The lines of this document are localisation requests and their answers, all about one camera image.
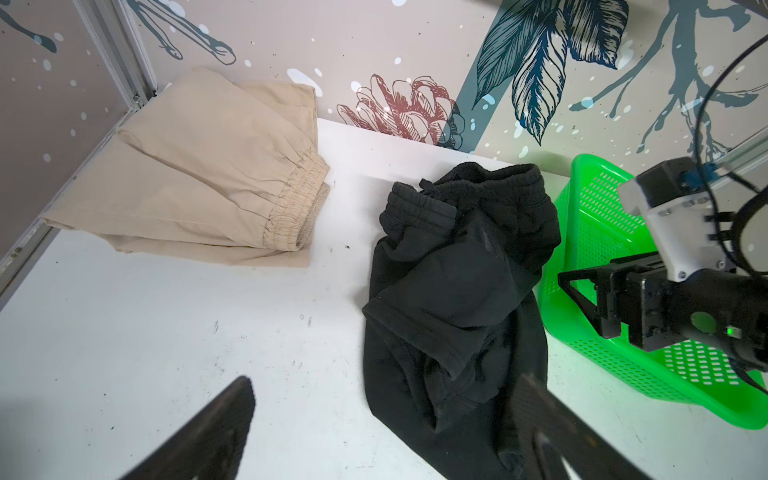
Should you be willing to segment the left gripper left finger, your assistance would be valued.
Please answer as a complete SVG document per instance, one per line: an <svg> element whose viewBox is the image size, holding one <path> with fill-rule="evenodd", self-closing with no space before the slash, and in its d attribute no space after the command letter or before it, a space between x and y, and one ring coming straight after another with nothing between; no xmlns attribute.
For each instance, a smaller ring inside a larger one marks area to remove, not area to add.
<svg viewBox="0 0 768 480"><path fill-rule="evenodd" d="M123 479L234 479L255 407L251 380L237 377Z"/></svg>

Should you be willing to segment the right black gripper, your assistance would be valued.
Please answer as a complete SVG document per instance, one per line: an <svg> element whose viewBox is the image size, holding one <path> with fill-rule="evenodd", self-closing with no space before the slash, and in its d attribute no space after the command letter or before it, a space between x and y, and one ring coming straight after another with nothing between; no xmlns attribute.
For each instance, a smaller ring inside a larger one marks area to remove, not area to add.
<svg viewBox="0 0 768 480"><path fill-rule="evenodd" d="M726 258L714 206L688 157L664 161L622 184L625 212L640 217L653 252L558 274L558 285L603 338L623 326L632 345L654 351L696 340L743 369L767 366L767 283ZM591 284L592 302L576 286Z"/></svg>

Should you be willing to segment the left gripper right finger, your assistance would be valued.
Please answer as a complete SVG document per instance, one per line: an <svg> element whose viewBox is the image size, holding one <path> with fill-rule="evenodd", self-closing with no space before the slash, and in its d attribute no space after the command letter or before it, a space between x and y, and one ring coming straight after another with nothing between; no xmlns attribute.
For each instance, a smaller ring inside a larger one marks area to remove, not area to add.
<svg viewBox="0 0 768 480"><path fill-rule="evenodd" d="M512 414L527 479L648 477L530 375L516 384Z"/></svg>

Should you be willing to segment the green plastic basket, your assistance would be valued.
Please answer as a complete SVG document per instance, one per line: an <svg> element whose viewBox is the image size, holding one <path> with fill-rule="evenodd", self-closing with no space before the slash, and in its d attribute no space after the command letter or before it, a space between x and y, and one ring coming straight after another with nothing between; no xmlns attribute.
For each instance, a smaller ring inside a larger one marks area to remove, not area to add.
<svg viewBox="0 0 768 480"><path fill-rule="evenodd" d="M626 332L603 339L559 287L562 271L654 251L645 222L626 214L620 203L617 188L632 177L594 155L574 159L571 178L555 201L562 243L545 265L537 292L547 331L649 398L698 405L745 429L766 427L766 395L738 378L725 353L693 340L644 352Z"/></svg>

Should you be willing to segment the black shorts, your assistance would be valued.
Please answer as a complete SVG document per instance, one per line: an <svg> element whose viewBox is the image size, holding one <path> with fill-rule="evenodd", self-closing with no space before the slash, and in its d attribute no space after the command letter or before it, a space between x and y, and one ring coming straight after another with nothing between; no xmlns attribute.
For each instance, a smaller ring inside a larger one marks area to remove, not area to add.
<svg viewBox="0 0 768 480"><path fill-rule="evenodd" d="M380 224L362 309L371 413L448 479L522 478L508 405L522 376L547 378L534 290L561 241L539 168L397 182Z"/></svg>

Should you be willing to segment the beige shorts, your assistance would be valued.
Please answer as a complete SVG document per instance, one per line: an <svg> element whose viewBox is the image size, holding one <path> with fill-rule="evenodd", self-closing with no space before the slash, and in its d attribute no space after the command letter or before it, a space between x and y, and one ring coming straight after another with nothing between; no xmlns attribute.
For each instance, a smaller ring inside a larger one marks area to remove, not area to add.
<svg viewBox="0 0 768 480"><path fill-rule="evenodd" d="M313 88L197 68L119 127L42 218L122 253L305 268L328 172Z"/></svg>

